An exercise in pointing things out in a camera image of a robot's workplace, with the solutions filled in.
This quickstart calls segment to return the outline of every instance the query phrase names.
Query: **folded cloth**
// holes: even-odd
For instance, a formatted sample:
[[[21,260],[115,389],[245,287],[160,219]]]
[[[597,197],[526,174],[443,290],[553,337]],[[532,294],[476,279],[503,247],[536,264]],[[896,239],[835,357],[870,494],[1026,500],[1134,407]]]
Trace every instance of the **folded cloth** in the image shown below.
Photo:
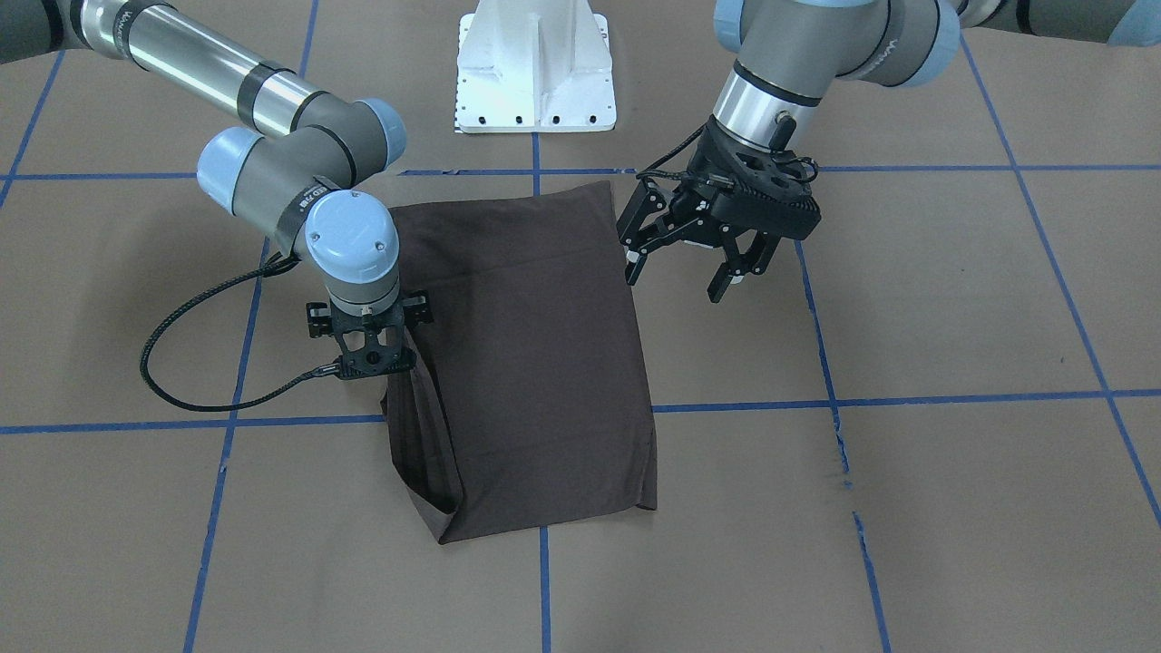
[[[440,544],[657,505],[649,387],[610,184],[391,209],[435,322],[388,380],[395,467]]]

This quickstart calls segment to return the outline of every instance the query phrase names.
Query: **blue tape line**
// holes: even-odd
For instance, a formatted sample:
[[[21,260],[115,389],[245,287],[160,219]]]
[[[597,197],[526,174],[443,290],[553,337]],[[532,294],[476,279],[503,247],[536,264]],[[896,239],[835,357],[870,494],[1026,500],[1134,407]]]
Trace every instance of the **blue tape line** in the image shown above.
[[[271,249],[271,241],[262,242],[262,253],[259,257],[259,265],[266,260]],[[238,357],[238,380],[233,388],[233,403],[241,401],[243,388],[246,383],[246,368],[250,364],[251,344],[254,340],[254,325],[258,322],[258,307],[262,297],[262,279],[254,280],[254,294],[250,300],[250,317],[246,322],[246,335],[241,340],[241,354]],[[205,541],[202,544],[202,559],[197,568],[197,582],[194,586],[194,600],[189,607],[189,622],[186,625],[186,646],[183,653],[193,653],[194,640],[197,637],[197,620],[202,612],[202,598],[205,596],[205,579],[209,575],[210,558],[214,554],[214,537],[217,534],[218,514],[222,510],[222,497],[225,494],[225,475],[230,464],[230,453],[233,450],[233,435],[238,425],[238,411],[230,412],[229,426],[222,440],[222,458],[218,460],[217,482],[214,485],[214,500],[210,502],[210,517],[205,524]]]
[[[1044,229],[1044,223],[1040,221],[1040,213],[1036,208],[1036,202],[1032,201],[1032,194],[1027,189],[1027,184],[1024,181],[1024,174],[1021,172],[1019,166],[1016,165],[1016,155],[1012,152],[1011,143],[1008,141],[1008,135],[1004,132],[1004,127],[1000,122],[1000,114],[996,113],[996,107],[991,102],[991,96],[988,94],[988,89],[983,84],[983,77],[980,74],[980,69],[975,64],[975,57],[972,56],[972,50],[967,45],[967,41],[960,37],[961,45],[964,46],[964,55],[967,57],[967,64],[972,69],[972,74],[975,76],[975,82],[980,87],[980,93],[983,94],[983,102],[988,107],[988,113],[991,115],[991,122],[996,125],[996,132],[1000,135],[1000,142],[1004,146],[1004,151],[1008,153],[1008,160],[1011,162],[1014,172],[1016,173],[1016,180],[1019,182],[1021,193],[1024,195],[1024,202],[1027,204],[1027,210],[1032,215],[1032,223],[1036,225],[1036,232],[1040,237],[1040,244],[1044,246],[1044,252],[1048,257],[1048,263],[1052,265],[1052,272],[1057,277],[1057,284],[1060,286],[1060,292],[1065,295],[1065,302],[1068,304],[1068,311],[1073,315],[1073,322],[1076,324],[1076,331],[1081,336],[1081,342],[1084,344],[1084,351],[1088,352],[1089,361],[1093,364],[1093,372],[1096,373],[1097,381],[1101,383],[1101,392],[1103,393],[1105,401],[1109,403],[1109,411],[1112,412],[1113,422],[1117,424],[1117,430],[1120,432],[1120,439],[1125,444],[1125,450],[1128,452],[1128,458],[1133,464],[1133,469],[1137,472],[1137,479],[1141,483],[1141,489],[1145,491],[1145,497],[1148,500],[1149,508],[1153,509],[1153,518],[1158,523],[1158,528],[1161,528],[1161,505],[1158,504],[1156,494],[1153,491],[1153,485],[1149,483],[1148,476],[1145,474],[1145,467],[1141,465],[1140,457],[1137,454],[1137,446],[1133,444],[1133,438],[1128,435],[1128,429],[1125,426],[1125,422],[1120,416],[1120,409],[1117,408],[1117,401],[1113,399],[1113,394],[1109,388],[1109,381],[1104,375],[1104,371],[1101,368],[1101,361],[1097,360],[1096,349],[1093,346],[1093,342],[1089,338],[1088,330],[1084,329],[1084,322],[1081,320],[1080,310],[1076,308],[1076,302],[1073,300],[1073,294],[1068,289],[1068,284],[1065,281],[1063,272],[1060,270],[1060,264],[1057,261],[1057,254],[1052,251],[1052,244],[1048,242],[1048,234]]]
[[[882,399],[841,399],[841,408],[859,408],[875,406],[940,406],[949,403],[1011,403],[1029,401],[1068,401],[1082,399],[1104,399],[1101,390],[1086,390],[1075,393],[1011,393],[1000,395],[943,395],[943,396],[910,396],[910,397],[882,397]]]
[[[763,401],[742,403],[677,403],[652,407],[656,414],[666,412],[736,412],[743,410],[801,410],[806,408],[828,408],[829,401]]]
[[[1022,171],[1034,172],[1124,172],[1161,170],[1156,164],[1082,164],[1082,165],[1021,165]]]
[[[548,526],[540,526],[540,651],[553,652],[553,603],[549,591]]]
[[[188,419],[168,422],[110,422],[104,424],[43,424],[27,426],[0,426],[0,436],[28,436],[53,433],[106,433],[114,431],[174,431],[187,429],[221,429],[229,419]]]
[[[532,195],[540,195],[540,134],[532,132]]]
[[[1113,390],[1118,399],[1161,397],[1161,388]],[[1070,393],[1012,393],[998,395],[936,395],[873,399],[839,399],[838,408],[874,408],[888,406],[940,406],[954,403],[1026,403],[1039,401],[1076,401],[1104,399],[1101,390]],[[738,403],[675,403],[652,407],[655,414],[680,412],[742,412],[747,410],[807,410],[830,408],[829,400],[767,401]],[[300,417],[239,417],[233,424],[239,429],[266,426],[326,426],[334,424],[374,424],[383,421],[374,415],[319,415]],[[229,425],[230,419],[188,419],[167,422],[108,422],[86,424],[29,424],[0,426],[0,436],[53,435],[53,433],[100,433],[108,431],[175,431],[190,429],[215,429]]]
[[[1010,165],[827,165],[820,172],[1008,172]]]
[[[205,596],[205,579],[210,572],[210,557],[214,554],[214,537],[217,534],[217,519],[222,510],[222,496],[225,494],[225,474],[230,452],[233,449],[233,424],[226,426],[222,442],[222,458],[218,460],[217,481],[214,483],[214,500],[210,502],[210,518],[205,523],[205,540],[202,543],[202,558],[197,566],[197,582],[194,584],[194,601],[189,605],[189,622],[186,624],[186,644],[182,653],[193,653],[194,639],[197,637],[197,620],[202,613],[202,598]]]
[[[108,181],[132,179],[195,179],[196,172],[66,172],[60,174],[16,174],[16,181]]]
[[[8,191],[12,189],[13,178],[16,175],[16,171],[20,170],[20,162],[24,159],[24,152],[28,151],[28,143],[33,139],[33,131],[36,130],[36,123],[41,120],[41,112],[44,110],[44,103],[49,100],[49,92],[52,91],[52,84],[56,82],[57,73],[60,72],[60,63],[64,60],[65,51],[62,50],[57,53],[56,60],[52,62],[52,70],[49,71],[49,78],[44,80],[44,88],[41,89],[41,96],[36,100],[33,115],[28,119],[28,127],[24,128],[20,146],[16,148],[16,157],[12,159],[12,167],[8,168],[8,178],[5,180],[3,186],[0,186],[0,208],[3,207],[5,201],[8,199]]]
[[[794,241],[794,251],[802,267],[802,288],[806,290],[806,304],[814,318],[814,335],[819,340],[819,363],[822,365],[822,379],[827,383],[827,403],[830,407],[830,419],[835,423],[835,440],[838,443],[838,457],[843,461],[843,473],[851,473],[851,459],[846,455],[846,440],[843,439],[843,418],[838,414],[838,399],[835,396],[835,381],[830,375],[830,364],[827,361],[827,345],[822,339],[822,323],[819,322],[819,308],[814,303],[814,290],[810,288],[810,272],[806,266],[806,252],[802,243]]]
[[[326,426],[334,424],[375,424],[383,422],[382,414],[375,415],[339,415],[333,417],[251,417],[239,418],[239,428],[266,426]]]
[[[315,21],[318,20],[318,0],[311,0],[310,19],[307,20],[307,40],[302,44],[302,59],[298,62],[298,77],[307,77],[307,64],[310,63],[310,48],[315,42]]]
[[[879,641],[882,645],[882,653],[890,653],[890,634],[887,632],[887,618],[882,611],[882,597],[879,595],[879,579],[874,573],[874,561],[871,560],[871,551],[867,548],[866,529],[858,511],[851,512],[854,516],[854,529],[859,533],[859,548],[863,550],[863,567],[867,573],[867,587],[871,590],[871,603],[874,605],[875,623],[879,624]]]
[[[1112,390],[1115,397],[1154,397],[1161,396],[1161,388],[1147,388],[1141,390]]]
[[[399,177],[529,177],[535,174],[636,174],[632,167],[560,167],[560,168],[448,168],[448,170],[404,170]]]

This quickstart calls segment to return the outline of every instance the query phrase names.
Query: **light blue joint cap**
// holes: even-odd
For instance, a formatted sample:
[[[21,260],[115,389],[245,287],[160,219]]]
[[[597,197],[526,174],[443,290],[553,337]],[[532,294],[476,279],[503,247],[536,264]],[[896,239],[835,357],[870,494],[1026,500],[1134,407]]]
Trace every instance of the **light blue joint cap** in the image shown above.
[[[387,137],[387,163],[383,164],[383,170],[387,170],[387,166],[395,163],[408,149],[408,129],[403,125],[403,116],[395,110],[395,107],[378,98],[355,101],[367,105],[378,117],[378,124],[383,128],[383,135]]]
[[[814,5],[815,7],[861,7],[863,5],[870,5],[875,0],[794,0],[799,5]]]
[[[931,45],[931,52],[928,53],[928,58],[920,66],[920,70],[915,71],[910,79],[900,84],[903,88],[923,86],[939,77],[939,73],[951,65],[956,52],[959,52],[959,14],[946,0],[936,0],[936,5],[939,6],[939,28],[936,31],[936,42]]]
[[[730,52],[742,49],[742,8],[745,0],[717,0],[714,5],[714,31],[717,42]]]
[[[1109,45],[1148,48],[1161,43],[1161,0],[1137,0],[1109,36]]]
[[[359,191],[333,191],[315,202],[303,236],[318,267],[347,284],[370,284],[395,268],[399,235],[391,213]]]
[[[233,214],[233,189],[241,166],[262,135],[245,127],[231,127],[205,144],[197,158],[197,185],[215,202]]]

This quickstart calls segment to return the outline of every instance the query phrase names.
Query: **black cable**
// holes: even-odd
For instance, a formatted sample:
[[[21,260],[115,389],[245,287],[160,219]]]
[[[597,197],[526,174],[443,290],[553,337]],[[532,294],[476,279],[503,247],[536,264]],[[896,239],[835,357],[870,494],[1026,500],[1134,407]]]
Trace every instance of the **black cable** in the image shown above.
[[[678,145],[677,148],[673,148],[672,150],[670,150],[670,152],[668,155],[665,155],[664,157],[655,160],[652,164],[650,164],[649,166],[647,166],[646,170],[654,170],[654,168],[658,168],[658,167],[665,165],[665,163],[668,163],[669,159],[671,159],[671,158],[676,157],[677,155],[682,153],[682,150],[688,148],[690,143],[693,143],[694,141],[697,141],[698,136],[701,136],[701,132],[705,131],[705,130],[706,130],[706,125],[702,124],[701,127],[699,127],[698,129],[695,129],[693,131],[693,134],[691,134],[688,137],[686,137],[685,141],[682,141],[680,145]]]
[[[178,310],[171,313],[168,317],[166,317],[165,320],[161,321],[160,324],[158,324],[157,329],[153,330],[153,333],[151,333],[149,339],[145,340],[144,349],[142,349],[139,369],[142,373],[142,379],[145,380],[145,385],[149,386],[149,388],[153,390],[153,393],[157,396],[164,399],[165,401],[172,403],[173,406],[176,406],[178,408],[193,410],[195,412],[228,412],[231,410],[241,410],[244,408],[250,408],[252,406],[258,406],[259,403],[267,402],[308,379],[317,379],[320,376],[329,376],[331,374],[334,374],[336,368],[333,365],[320,365],[311,369],[310,372],[304,372],[295,376],[281,388],[272,393],[268,393],[266,395],[262,395],[255,400],[246,401],[243,403],[231,403],[229,406],[200,406],[196,403],[188,403],[181,401],[180,399],[176,399],[170,393],[165,392],[164,389],[161,389],[160,386],[157,385],[157,381],[153,380],[153,376],[149,372],[149,357],[153,352],[153,347],[157,345],[157,342],[161,338],[161,335],[165,333],[165,331],[170,326],[172,326],[173,323],[176,322],[179,317],[189,313],[194,307],[212,297],[214,295],[217,295],[223,290],[228,290],[237,286],[238,284],[241,284],[243,281],[247,281],[255,277],[262,277],[262,278],[277,277],[279,274],[284,274],[289,272],[296,265],[298,265],[297,258],[291,257],[283,259],[281,253],[275,253],[271,258],[266,259],[266,263],[262,264],[262,266],[259,267],[258,270],[254,270],[253,272],[247,272],[240,277],[235,277],[229,281],[223,281],[217,286],[214,286],[209,290],[205,290],[204,293],[195,296],[194,299],[178,307]]]

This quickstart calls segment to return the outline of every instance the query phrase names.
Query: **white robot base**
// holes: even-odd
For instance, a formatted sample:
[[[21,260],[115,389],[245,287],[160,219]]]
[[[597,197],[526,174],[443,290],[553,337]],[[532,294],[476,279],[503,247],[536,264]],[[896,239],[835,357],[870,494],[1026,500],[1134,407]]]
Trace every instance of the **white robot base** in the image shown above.
[[[457,64],[459,132],[616,124],[608,21],[587,0],[481,0],[460,20]]]

